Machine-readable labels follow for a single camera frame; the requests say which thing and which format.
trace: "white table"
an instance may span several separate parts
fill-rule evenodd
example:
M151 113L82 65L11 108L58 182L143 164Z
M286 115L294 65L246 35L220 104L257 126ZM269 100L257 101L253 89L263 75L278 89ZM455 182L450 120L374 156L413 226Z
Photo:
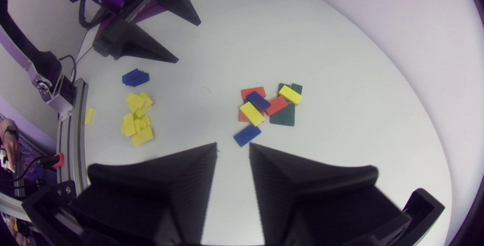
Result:
M422 187L446 206L419 246L445 241L451 184L437 134L417 96L393 63L355 25L322 0L192 0L198 27L170 12L140 22L180 58L177 64L131 57L114 61L91 50L78 64L89 84L86 165L131 164L217 142L202 243L263 244L248 160L232 136L240 90L280 82L303 86L295 127L260 125L255 143L338 166L374 165L377 187L399 208ZM90 47L88 34L83 48ZM151 80L126 87L134 68ZM120 132L124 98L145 91L155 140L138 148Z

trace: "human hand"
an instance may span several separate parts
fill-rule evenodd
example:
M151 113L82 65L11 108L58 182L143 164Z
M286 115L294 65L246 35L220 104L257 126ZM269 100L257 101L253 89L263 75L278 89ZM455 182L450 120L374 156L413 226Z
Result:
M19 142L17 141L16 136L13 134L6 132L3 136L3 148L7 152L8 163L10 164L10 168L15 170L15 166L17 165L17 161L19 161L20 157L20 149L19 149Z
M15 241L17 241L19 246L28 246L29 240L26 237L24 237L20 232L15 231L14 225L15 225L15 219L13 217L9 217L8 229L12 234L12 236L14 236Z

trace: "wire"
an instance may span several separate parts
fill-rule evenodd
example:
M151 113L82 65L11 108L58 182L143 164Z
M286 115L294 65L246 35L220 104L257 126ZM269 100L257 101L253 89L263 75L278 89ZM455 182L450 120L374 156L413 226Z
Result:
M91 48L93 48L93 46L91 46L90 48L88 48L88 50L86 50L86 52L81 56L81 58L79 58L77 63L81 62L82 57L84 57L84 55L86 55L91 50Z
M77 69L77 67L76 67L76 65L77 65L77 64L76 64L76 59L74 59L74 57L73 57L72 55L68 54L68 55L66 55L66 56L64 56L64 57L60 57L60 58L59 58L59 61L62 61L62 60L64 60L64 59L66 59L66 58L71 58L71 59L72 59L72 63L74 64L74 66L72 67L72 70L71 70L71 82L72 82L72 81L73 81L73 79L75 79L75 78L76 78L76 74L77 74L77 72L78 72L78 69Z
M96 26L97 24L99 24L109 13L104 7L101 7L95 14L94 18L92 19L92 22L87 22L86 16L85 16L85 10L86 10L86 0L81 0L81 2L79 3L79 14L78 14L79 24L81 24L82 27L88 30Z
M0 183L11 183L11 182L17 182L19 181L20 179L22 179L25 174L27 173L27 171L29 170L29 168L33 165L33 163L37 162L38 160L42 159L43 156L40 156L38 158L35 158L34 160L32 160L32 162L29 163L29 165L27 165L26 169L24 170L24 172L22 173L22 175L20 175L20 177L17 177L15 179L0 179Z
M84 55L86 55L86 53L88 53L88 51L92 48L93 46L91 46L90 48L88 48L88 50L86 50L86 52L81 56L81 58L79 58L79 60L76 62L76 59L74 59L74 57L72 55L66 55L64 57L61 57L59 58L59 61L62 61L66 58L71 58L72 59L72 63L74 64L74 66L72 67L72 70L71 70L71 82L74 82L76 80L76 76L78 74L78 62L82 59L82 57L84 57Z

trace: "yellow block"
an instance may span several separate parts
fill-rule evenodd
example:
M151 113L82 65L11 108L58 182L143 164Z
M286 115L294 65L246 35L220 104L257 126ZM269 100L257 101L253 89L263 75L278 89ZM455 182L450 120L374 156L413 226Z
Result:
M143 104L146 102L146 99L136 94L129 93L129 95L126 97L126 102L135 106L136 108L141 109L141 107L143 107Z
M240 107L240 111L244 113L244 115L249 119L252 125L257 126L264 121L264 116L252 105L252 103L248 102Z
M135 120L135 130L137 132L141 131L141 120Z
M90 124L92 121L92 115L94 115L94 108L89 108L86 112L86 120L84 121L84 124Z
M139 133L135 134L134 136L131 137L131 142L133 143L133 146L137 147L140 144L153 139L153 131L151 129L151 126L148 126L141 130Z
M303 99L303 96L299 95L296 91L290 89L286 85L279 90L279 95L296 105L299 104Z
M151 120L148 116L145 116L143 120L146 122L146 126L151 126Z
M146 115L146 112L148 112L148 110L149 110L150 108L151 108L151 106L150 106L150 107L148 107L148 108L144 108L144 109L140 109L140 110L136 111L136 112L135 112L136 117L138 117L138 118L142 118L142 117L144 117L144 116Z
M131 104L128 104L128 108L129 108L129 110L130 110L132 113L134 113L134 112L136 112L136 111L140 110L139 108L137 108L136 106L131 105Z
M128 115L125 115L123 117L123 123L124 123L124 134L126 136L132 136L136 133L135 117L133 113L129 113Z
M144 98L146 102L143 104L142 109L150 107L150 105L153 104L153 101L151 100L150 96L147 93L141 92L140 97Z

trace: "stack of yellow blocks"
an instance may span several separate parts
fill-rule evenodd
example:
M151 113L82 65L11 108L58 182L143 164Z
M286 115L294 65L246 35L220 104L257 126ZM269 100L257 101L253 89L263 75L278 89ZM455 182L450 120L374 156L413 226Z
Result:
M130 136L133 146L137 147L153 139L151 121L146 115L153 101L147 93L141 92L139 95L129 93L126 102L130 113L123 117L121 133Z

